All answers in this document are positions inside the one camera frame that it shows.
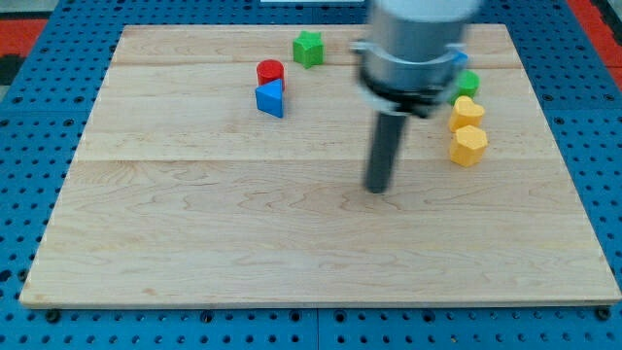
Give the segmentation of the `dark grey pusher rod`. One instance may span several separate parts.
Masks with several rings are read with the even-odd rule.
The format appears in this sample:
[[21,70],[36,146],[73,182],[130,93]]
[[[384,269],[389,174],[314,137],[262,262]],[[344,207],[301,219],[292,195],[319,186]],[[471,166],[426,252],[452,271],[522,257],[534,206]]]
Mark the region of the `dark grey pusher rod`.
[[364,175],[369,192],[384,193],[389,187],[406,121],[407,116],[377,114]]

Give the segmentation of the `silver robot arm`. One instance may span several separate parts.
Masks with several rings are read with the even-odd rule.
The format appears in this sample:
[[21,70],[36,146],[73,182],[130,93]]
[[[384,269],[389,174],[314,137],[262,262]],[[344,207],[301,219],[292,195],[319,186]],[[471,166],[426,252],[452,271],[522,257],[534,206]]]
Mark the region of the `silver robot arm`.
[[358,83],[376,112],[364,186],[390,185],[406,121],[427,118],[457,90],[464,34],[481,0],[374,0],[367,36],[352,44]]

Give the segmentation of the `blue block behind arm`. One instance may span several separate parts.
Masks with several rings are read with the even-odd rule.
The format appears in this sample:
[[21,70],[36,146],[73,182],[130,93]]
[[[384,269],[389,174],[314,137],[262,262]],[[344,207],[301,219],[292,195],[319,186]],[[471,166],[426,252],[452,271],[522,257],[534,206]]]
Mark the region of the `blue block behind arm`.
[[453,64],[456,69],[465,69],[468,64],[468,55],[464,52],[457,52],[453,59]]

